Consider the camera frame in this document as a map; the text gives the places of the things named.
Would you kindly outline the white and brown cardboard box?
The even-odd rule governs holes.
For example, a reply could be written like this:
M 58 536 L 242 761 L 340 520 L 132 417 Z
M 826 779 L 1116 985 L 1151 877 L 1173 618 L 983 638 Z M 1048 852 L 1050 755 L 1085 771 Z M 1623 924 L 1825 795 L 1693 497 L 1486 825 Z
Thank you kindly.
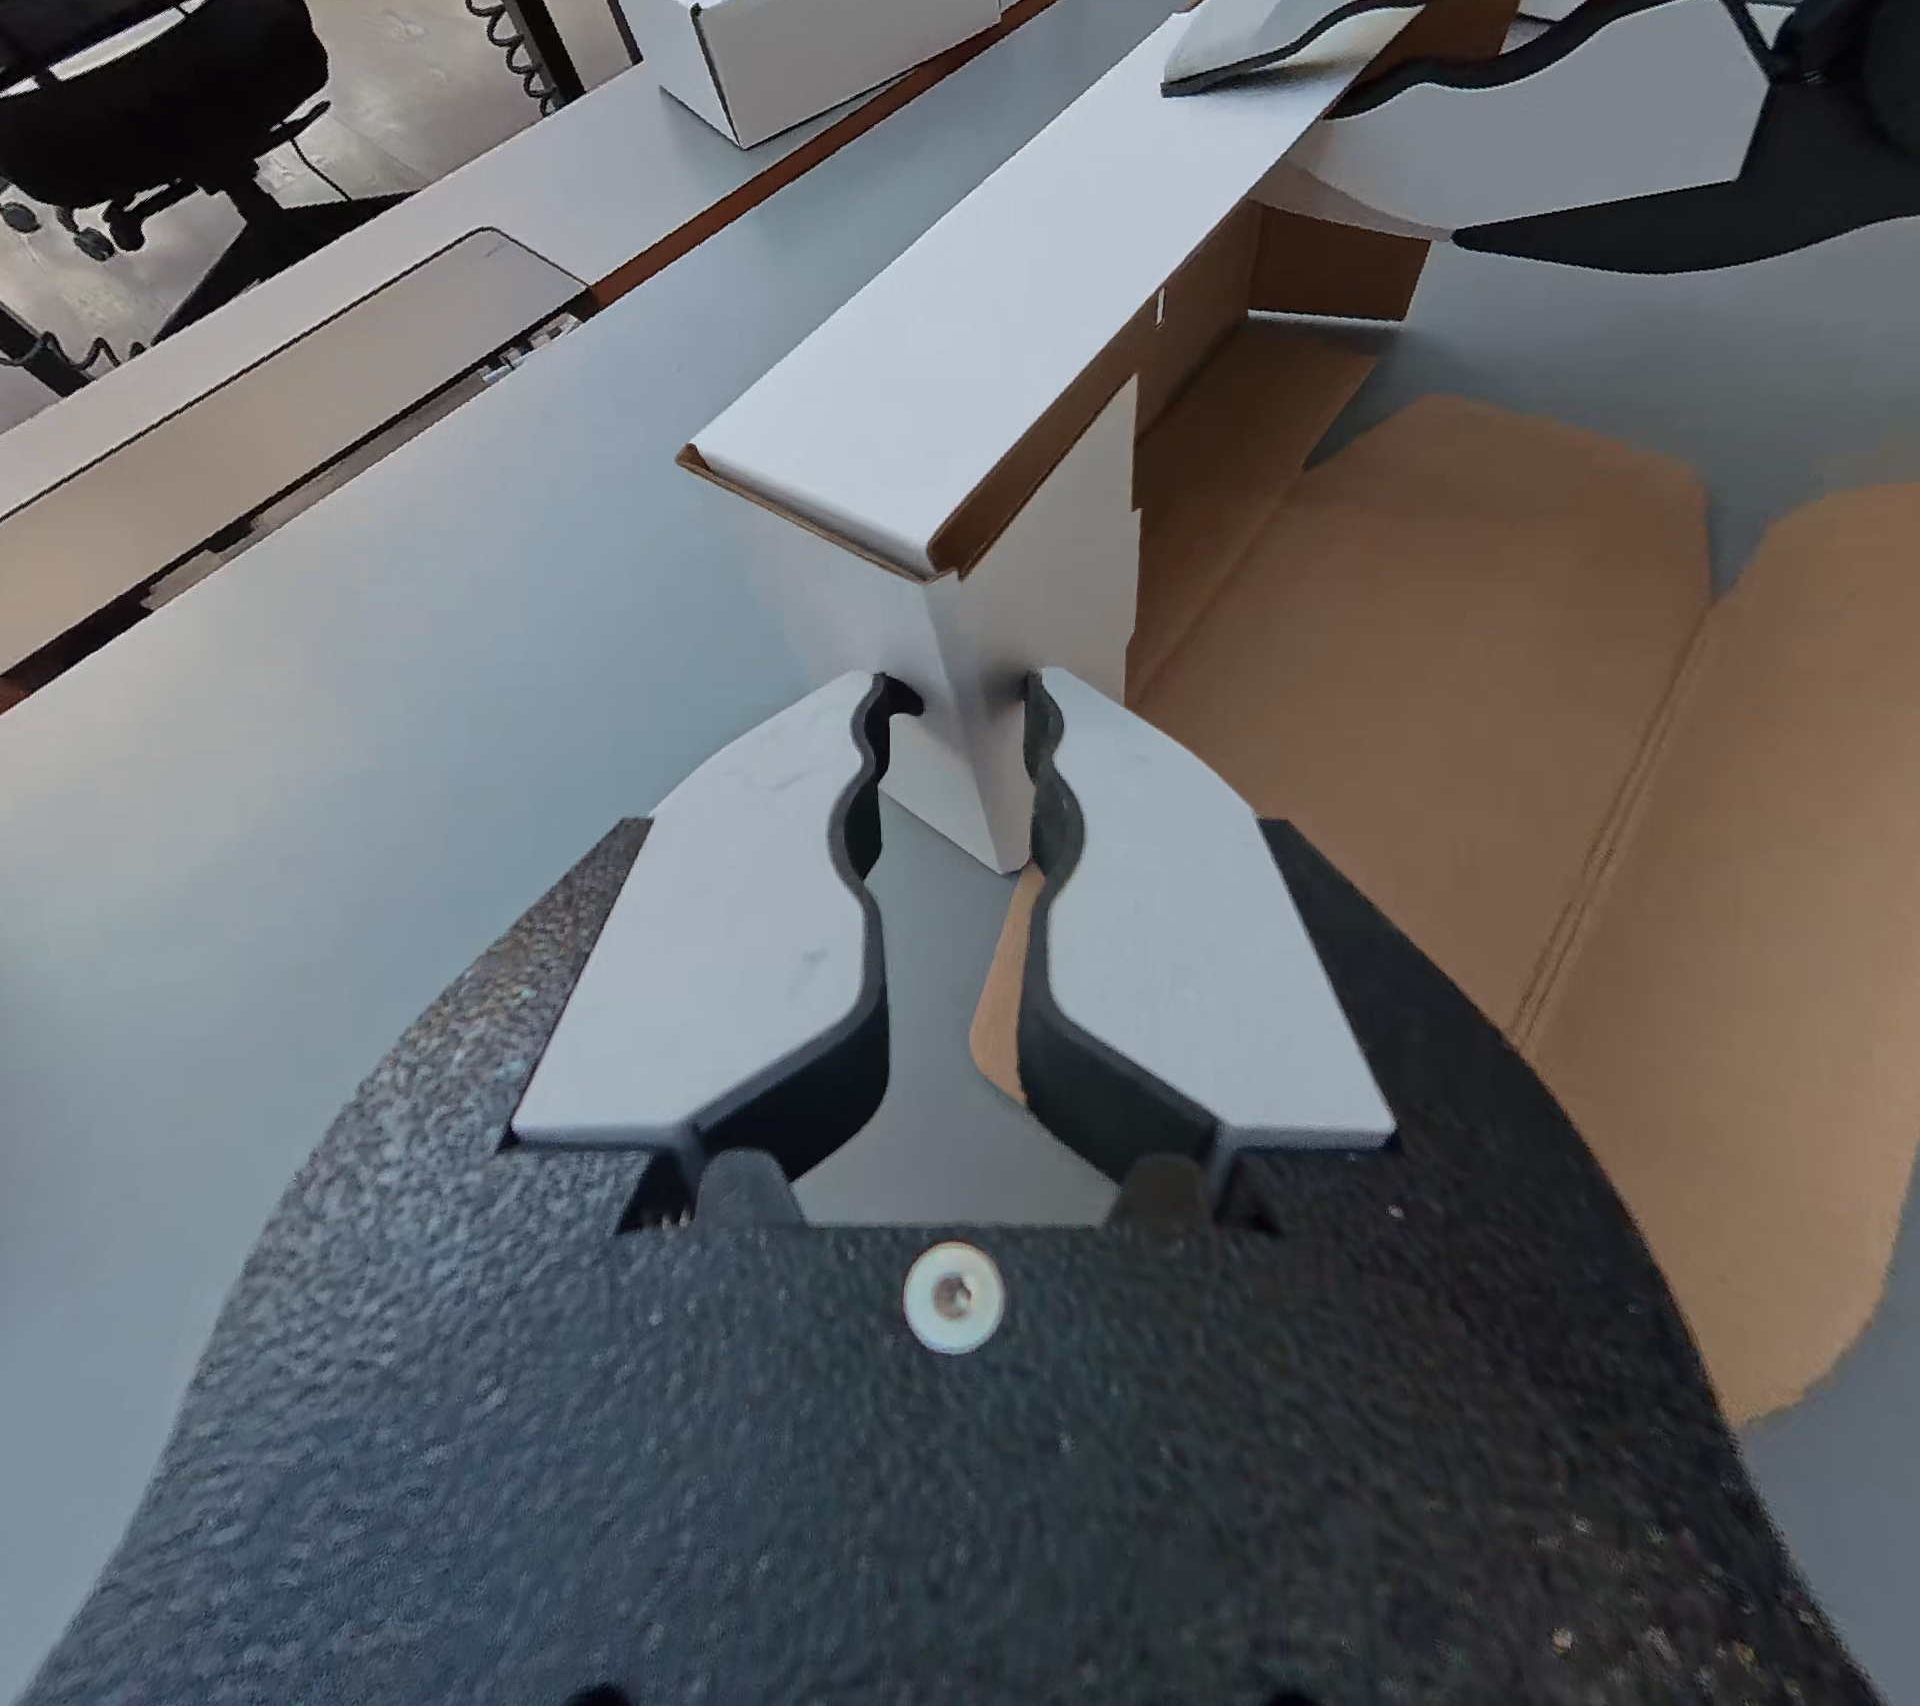
M 1629 280 L 1269 208 L 1397 15 L 1162 93 L 1175 16 L 710 423 L 894 789 L 1010 873 L 1066 665 L 1300 825 L 1542 1071 L 1727 1414 L 1887 1306 L 1916 1167 L 1916 219 Z

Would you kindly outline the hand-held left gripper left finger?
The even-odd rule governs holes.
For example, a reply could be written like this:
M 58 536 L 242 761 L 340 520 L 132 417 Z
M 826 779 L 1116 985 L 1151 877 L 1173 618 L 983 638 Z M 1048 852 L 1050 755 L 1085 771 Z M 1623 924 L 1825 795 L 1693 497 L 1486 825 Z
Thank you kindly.
M 796 1182 L 888 1086 L 888 727 L 914 689 L 852 670 L 740 734 L 644 821 L 511 1119 L 519 1147 L 624 1149 L 671 1182 L 750 1149 Z

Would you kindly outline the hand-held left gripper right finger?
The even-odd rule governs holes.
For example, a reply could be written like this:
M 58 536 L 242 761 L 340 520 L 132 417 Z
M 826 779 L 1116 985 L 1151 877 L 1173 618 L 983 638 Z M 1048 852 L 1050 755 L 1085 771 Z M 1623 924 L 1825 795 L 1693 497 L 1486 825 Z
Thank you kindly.
M 1235 788 L 1064 668 L 1026 679 L 1022 752 L 1035 1119 L 1116 1183 L 1175 1159 L 1210 1195 L 1246 1153 L 1389 1147 L 1396 1115 Z

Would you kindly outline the black office chair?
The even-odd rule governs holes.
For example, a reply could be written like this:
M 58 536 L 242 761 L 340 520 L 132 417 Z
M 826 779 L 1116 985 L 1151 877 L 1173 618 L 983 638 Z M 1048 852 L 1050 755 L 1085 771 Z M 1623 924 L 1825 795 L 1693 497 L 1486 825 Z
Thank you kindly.
M 79 75 L 8 93 L 3 172 L 36 201 L 100 208 L 111 242 L 197 193 L 257 185 L 330 75 L 300 0 L 204 0 L 164 35 Z

